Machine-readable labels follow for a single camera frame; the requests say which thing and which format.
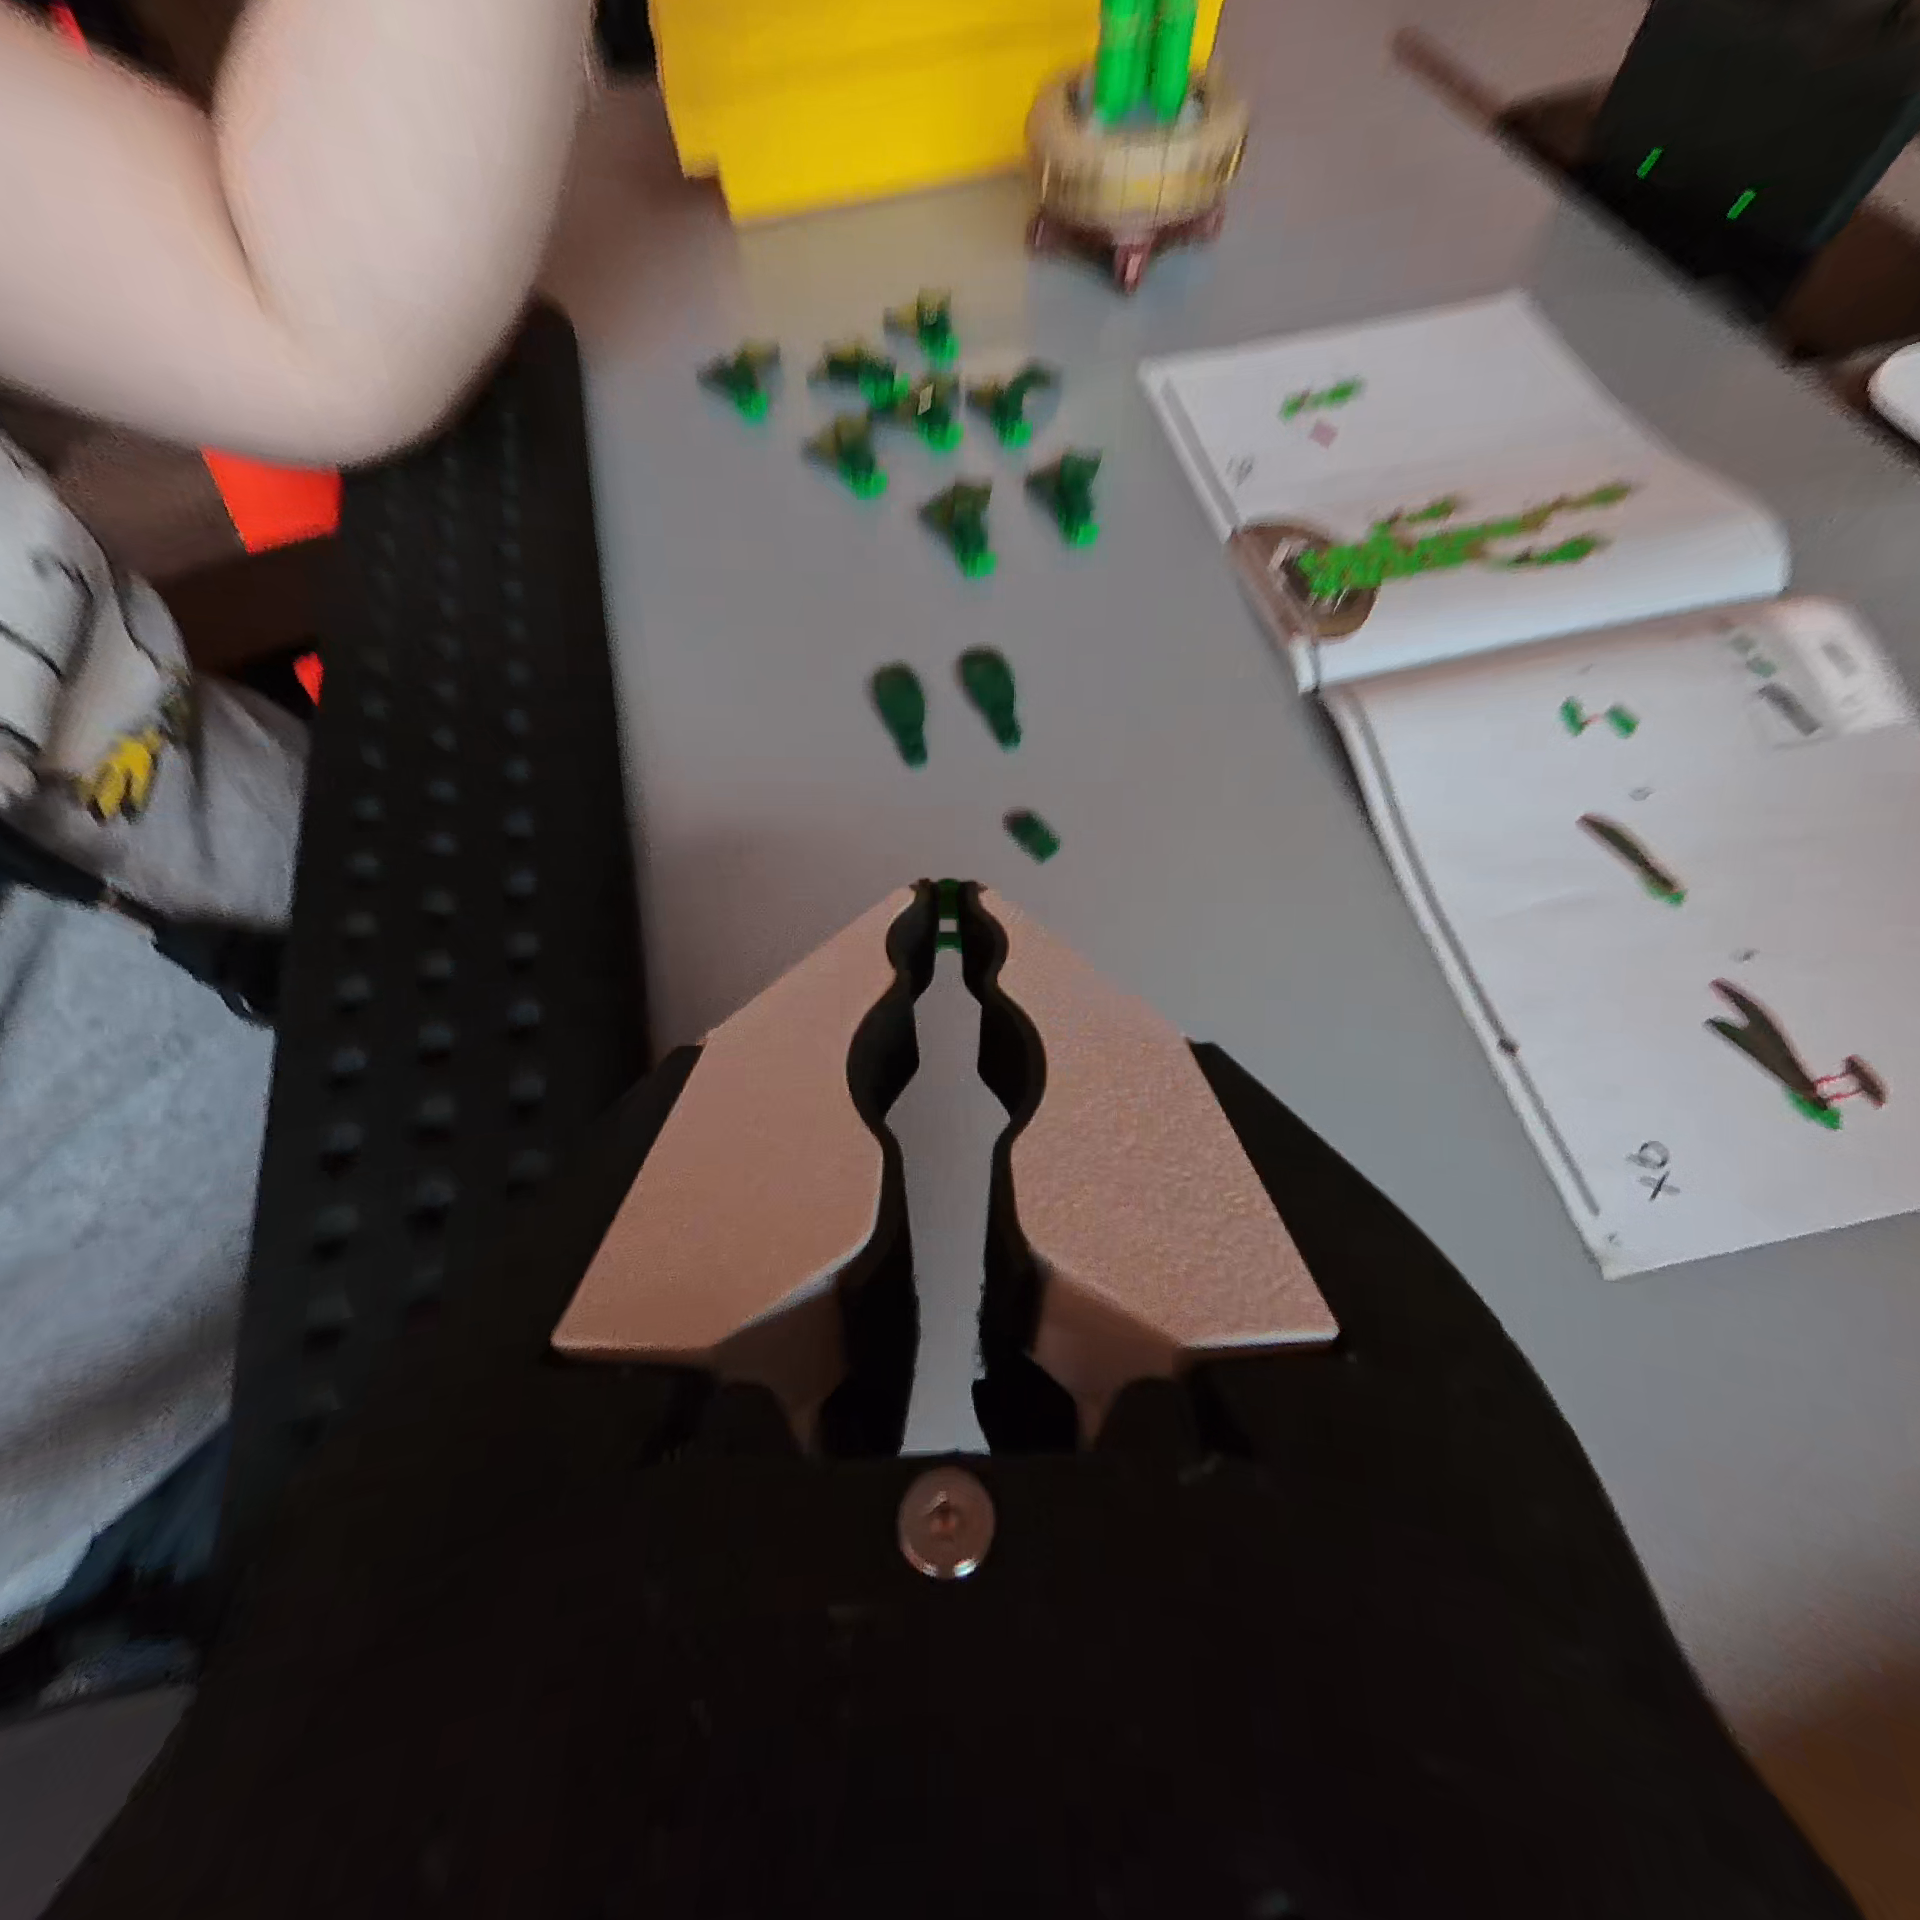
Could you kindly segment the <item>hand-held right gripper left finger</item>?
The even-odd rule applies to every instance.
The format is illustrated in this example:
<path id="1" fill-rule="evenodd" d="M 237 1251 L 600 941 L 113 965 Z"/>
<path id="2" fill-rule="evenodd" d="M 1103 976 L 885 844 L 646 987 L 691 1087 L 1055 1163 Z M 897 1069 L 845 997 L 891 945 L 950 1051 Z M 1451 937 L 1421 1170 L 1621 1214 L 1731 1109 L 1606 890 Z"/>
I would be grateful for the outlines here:
<path id="1" fill-rule="evenodd" d="M 887 1118 L 937 945 L 937 888 L 902 885 L 673 1056 L 556 1353 L 764 1387 L 804 1443 L 900 1451 L 919 1309 Z"/>

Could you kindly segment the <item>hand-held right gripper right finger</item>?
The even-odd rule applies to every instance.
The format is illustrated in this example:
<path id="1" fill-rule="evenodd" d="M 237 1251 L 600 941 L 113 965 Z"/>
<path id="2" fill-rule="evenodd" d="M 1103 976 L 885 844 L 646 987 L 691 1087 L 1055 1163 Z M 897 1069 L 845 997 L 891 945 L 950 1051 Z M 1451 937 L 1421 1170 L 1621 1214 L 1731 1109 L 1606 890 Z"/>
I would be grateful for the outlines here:
<path id="1" fill-rule="evenodd" d="M 1188 1038 L 1034 913 L 959 885 L 992 1148 L 972 1406 L 995 1453 L 1075 1451 L 1196 1365 L 1338 1320 Z"/>

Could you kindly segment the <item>green leafy lego sprig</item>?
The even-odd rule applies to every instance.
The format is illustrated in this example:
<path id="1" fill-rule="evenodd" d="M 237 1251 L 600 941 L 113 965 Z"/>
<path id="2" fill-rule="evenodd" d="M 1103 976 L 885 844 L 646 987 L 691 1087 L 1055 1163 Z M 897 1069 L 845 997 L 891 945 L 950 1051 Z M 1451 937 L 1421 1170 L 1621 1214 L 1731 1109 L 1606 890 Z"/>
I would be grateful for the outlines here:
<path id="1" fill-rule="evenodd" d="M 959 573 L 986 580 L 995 572 L 995 548 L 989 525 L 993 484 L 958 477 L 923 499 L 918 520 L 940 539 Z"/>

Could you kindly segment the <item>black studded mat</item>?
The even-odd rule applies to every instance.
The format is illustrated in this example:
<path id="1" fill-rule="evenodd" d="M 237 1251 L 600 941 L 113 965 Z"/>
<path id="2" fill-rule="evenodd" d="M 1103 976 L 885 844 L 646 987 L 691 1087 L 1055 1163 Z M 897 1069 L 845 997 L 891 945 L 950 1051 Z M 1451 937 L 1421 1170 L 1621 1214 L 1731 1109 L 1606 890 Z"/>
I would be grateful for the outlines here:
<path id="1" fill-rule="evenodd" d="M 582 360 L 537 303 L 348 477 L 276 1020 L 220 1558 L 650 1061 Z"/>

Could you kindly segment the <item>person's grey printed shirt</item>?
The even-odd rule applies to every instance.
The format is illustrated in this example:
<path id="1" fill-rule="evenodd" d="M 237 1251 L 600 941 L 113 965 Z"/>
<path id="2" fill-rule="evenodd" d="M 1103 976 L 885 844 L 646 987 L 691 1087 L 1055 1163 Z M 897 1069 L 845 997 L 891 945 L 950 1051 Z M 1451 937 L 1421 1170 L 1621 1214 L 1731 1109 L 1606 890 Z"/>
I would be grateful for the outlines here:
<path id="1" fill-rule="evenodd" d="M 1 450 L 1 1617 L 224 1424 L 276 1042 L 166 953 L 277 939 L 308 733 Z"/>

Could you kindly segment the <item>cluster of green leaf sprigs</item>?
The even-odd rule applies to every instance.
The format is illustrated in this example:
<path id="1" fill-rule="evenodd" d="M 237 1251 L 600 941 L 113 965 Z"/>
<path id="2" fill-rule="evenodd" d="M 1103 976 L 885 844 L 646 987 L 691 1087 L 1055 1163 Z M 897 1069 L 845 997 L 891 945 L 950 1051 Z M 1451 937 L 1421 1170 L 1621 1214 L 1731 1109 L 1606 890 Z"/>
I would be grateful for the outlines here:
<path id="1" fill-rule="evenodd" d="M 923 453 L 945 459 L 958 458 L 972 426 L 993 450 L 1008 456 L 1027 453 L 1059 409 L 1063 374 L 1039 358 L 1030 356 L 1012 370 L 989 376 L 964 376 L 956 307 L 948 287 L 925 285 L 910 299 L 885 307 L 880 331 L 883 341 L 828 341 L 801 381 L 829 402 L 849 403 L 825 416 L 823 424 L 801 439 L 799 451 L 807 467 L 828 476 L 853 501 L 874 503 L 889 491 L 891 473 L 882 458 L 885 435 L 911 439 Z M 741 422 L 766 424 L 786 386 L 782 347 L 773 339 L 744 339 L 709 358 L 697 370 L 696 381 Z M 1102 462 L 1097 448 L 1068 443 L 1020 476 L 1020 491 L 1069 552 L 1084 552 L 1097 541 Z M 958 477 L 983 480 L 995 488 L 989 477 L 958 469 L 948 484 Z"/>

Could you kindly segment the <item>open instruction booklet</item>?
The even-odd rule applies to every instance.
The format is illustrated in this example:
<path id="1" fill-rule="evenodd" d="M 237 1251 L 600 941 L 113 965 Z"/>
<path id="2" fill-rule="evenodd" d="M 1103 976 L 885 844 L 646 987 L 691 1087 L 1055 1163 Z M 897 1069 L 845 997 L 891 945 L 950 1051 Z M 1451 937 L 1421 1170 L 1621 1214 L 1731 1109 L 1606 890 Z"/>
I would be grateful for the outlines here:
<path id="1" fill-rule="evenodd" d="M 1916 1212 L 1916 699 L 1524 293 L 1143 395 L 1595 1263 Z"/>

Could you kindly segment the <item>orange traffic cone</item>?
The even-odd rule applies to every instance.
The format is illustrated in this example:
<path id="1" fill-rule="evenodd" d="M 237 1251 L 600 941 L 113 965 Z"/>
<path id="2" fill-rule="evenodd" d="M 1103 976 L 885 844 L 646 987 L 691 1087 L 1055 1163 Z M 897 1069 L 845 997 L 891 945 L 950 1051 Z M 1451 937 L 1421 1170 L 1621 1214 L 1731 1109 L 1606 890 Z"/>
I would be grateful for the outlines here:
<path id="1" fill-rule="evenodd" d="M 321 704 L 320 626 L 342 476 L 212 445 L 201 464 L 242 554 L 206 585 L 197 635 L 220 667 L 308 724 Z"/>

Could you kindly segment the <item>yellow plastic bin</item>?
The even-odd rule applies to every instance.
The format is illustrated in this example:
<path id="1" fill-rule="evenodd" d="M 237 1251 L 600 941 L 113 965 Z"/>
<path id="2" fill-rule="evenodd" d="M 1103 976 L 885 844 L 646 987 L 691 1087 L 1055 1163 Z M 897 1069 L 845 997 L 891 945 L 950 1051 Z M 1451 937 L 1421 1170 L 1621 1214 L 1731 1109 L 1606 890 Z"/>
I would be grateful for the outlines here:
<path id="1" fill-rule="evenodd" d="M 1047 80 L 1092 55 L 1094 1 L 653 1 L 686 180 L 735 223 L 1012 171 Z"/>

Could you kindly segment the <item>black box with green lights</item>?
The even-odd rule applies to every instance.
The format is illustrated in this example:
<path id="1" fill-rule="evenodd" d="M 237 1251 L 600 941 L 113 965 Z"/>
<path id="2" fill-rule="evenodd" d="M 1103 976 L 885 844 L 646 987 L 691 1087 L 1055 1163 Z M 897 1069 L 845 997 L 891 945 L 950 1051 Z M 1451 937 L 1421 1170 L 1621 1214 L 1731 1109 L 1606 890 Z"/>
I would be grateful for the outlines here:
<path id="1" fill-rule="evenodd" d="M 1916 130 L 1916 4 L 1649 1 L 1567 176 L 1764 316 Z"/>

